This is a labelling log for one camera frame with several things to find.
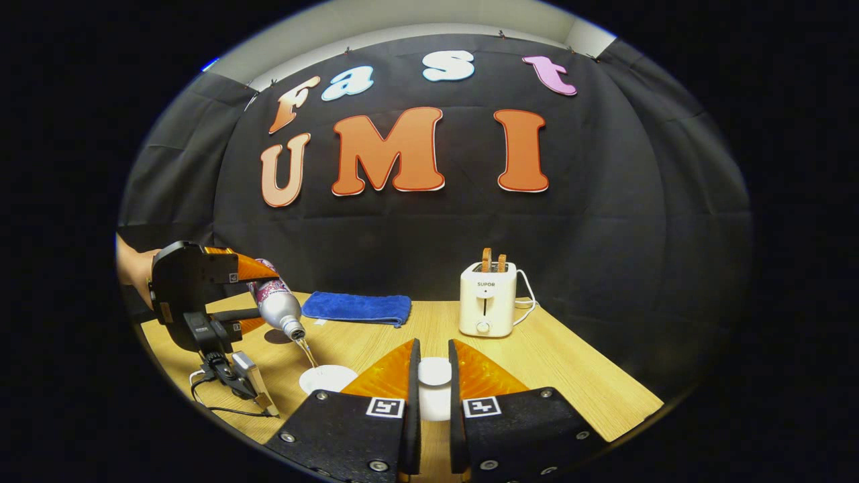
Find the folded cloth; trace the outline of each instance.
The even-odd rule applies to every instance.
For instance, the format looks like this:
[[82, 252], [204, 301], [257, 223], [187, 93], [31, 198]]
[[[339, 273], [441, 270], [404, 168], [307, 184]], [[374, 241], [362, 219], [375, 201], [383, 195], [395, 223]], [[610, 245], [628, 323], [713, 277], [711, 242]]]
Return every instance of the folded cloth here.
[[302, 306], [302, 314], [312, 319], [363, 321], [377, 324], [405, 324], [411, 312], [411, 299], [403, 295], [366, 297], [329, 292], [314, 292]]

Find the orange letter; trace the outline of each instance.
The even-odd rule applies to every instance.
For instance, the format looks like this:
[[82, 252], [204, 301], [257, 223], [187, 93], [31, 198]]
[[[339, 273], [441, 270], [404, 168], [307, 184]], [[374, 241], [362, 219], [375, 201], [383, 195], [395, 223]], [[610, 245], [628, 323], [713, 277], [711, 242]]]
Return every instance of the orange letter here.
[[316, 87], [318, 83], [320, 83], [320, 77], [313, 76], [280, 96], [280, 99], [277, 100], [277, 115], [269, 128], [269, 134], [274, 134], [278, 129], [292, 122], [292, 119], [295, 119], [297, 114], [292, 112], [292, 108], [301, 107], [304, 101], [308, 99], [308, 89]]
[[367, 116], [353, 116], [334, 125], [340, 135], [340, 172], [332, 193], [349, 196], [364, 191], [358, 162], [376, 191], [380, 191], [399, 157], [399, 174], [393, 187], [400, 191], [435, 191], [444, 186], [436, 170], [436, 122], [442, 110], [414, 107], [403, 112], [382, 139]]
[[310, 141], [306, 132], [299, 134], [286, 143], [289, 150], [289, 183], [285, 188], [277, 187], [277, 157], [283, 151], [282, 144], [275, 144], [263, 151], [259, 159], [263, 162], [263, 199], [269, 206], [278, 208], [295, 200], [302, 189], [302, 168], [304, 167], [304, 145]]
[[504, 126], [507, 141], [507, 168], [498, 176], [498, 185], [507, 191], [545, 191], [549, 179], [539, 168], [539, 128], [545, 120], [516, 109], [496, 111], [494, 117]]

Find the wooden table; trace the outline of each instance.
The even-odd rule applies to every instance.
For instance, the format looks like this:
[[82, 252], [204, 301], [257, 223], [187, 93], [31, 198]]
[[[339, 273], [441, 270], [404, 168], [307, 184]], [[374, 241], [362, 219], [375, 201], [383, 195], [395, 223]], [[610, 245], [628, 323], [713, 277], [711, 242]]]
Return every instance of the wooden table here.
[[[309, 294], [296, 292], [303, 304]], [[421, 343], [422, 357], [448, 356], [448, 340], [459, 339], [500, 364], [529, 388], [553, 386], [608, 442], [624, 435], [662, 407], [662, 401], [597, 352], [567, 327], [537, 307], [513, 333], [503, 339], [482, 339], [460, 333], [459, 302], [413, 302], [408, 322], [401, 328], [388, 325], [302, 318], [307, 341], [319, 364], [338, 364], [361, 374], [379, 358], [409, 339]], [[212, 312], [254, 307], [250, 293], [207, 306]], [[519, 318], [525, 309], [516, 309]], [[234, 343], [258, 366], [281, 418], [251, 418], [217, 412], [217, 416], [258, 443], [265, 443], [301, 405], [307, 395], [298, 386], [299, 376], [310, 368], [295, 344], [268, 342], [263, 326]], [[180, 349], [158, 321], [143, 324], [153, 353], [173, 381], [192, 397], [188, 376], [199, 370], [200, 358]], [[251, 401], [240, 400], [218, 382], [201, 384], [197, 394], [206, 406], [228, 407], [258, 413]], [[423, 421], [421, 425], [421, 474], [417, 483], [459, 482], [450, 473], [449, 422]]]

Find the white toaster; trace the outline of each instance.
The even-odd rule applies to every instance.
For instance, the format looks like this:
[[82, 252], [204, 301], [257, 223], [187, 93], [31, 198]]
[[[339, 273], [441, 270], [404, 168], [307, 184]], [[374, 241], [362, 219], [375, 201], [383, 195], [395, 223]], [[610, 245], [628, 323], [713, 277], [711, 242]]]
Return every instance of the white toaster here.
[[460, 332], [478, 337], [504, 337], [513, 332], [516, 301], [516, 265], [506, 262], [504, 272], [491, 262], [470, 265], [460, 276]]

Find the screw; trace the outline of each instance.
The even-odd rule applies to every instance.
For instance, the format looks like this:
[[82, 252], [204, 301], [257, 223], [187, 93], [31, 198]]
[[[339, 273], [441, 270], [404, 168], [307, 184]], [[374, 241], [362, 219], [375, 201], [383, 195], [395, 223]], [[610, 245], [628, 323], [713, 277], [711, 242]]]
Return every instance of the screw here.
[[381, 473], [383, 471], [387, 471], [387, 469], [388, 469], [387, 463], [380, 462], [378, 460], [371, 461], [369, 463], [369, 466], [370, 466], [370, 469], [372, 469], [373, 471], [378, 471], [379, 473]]

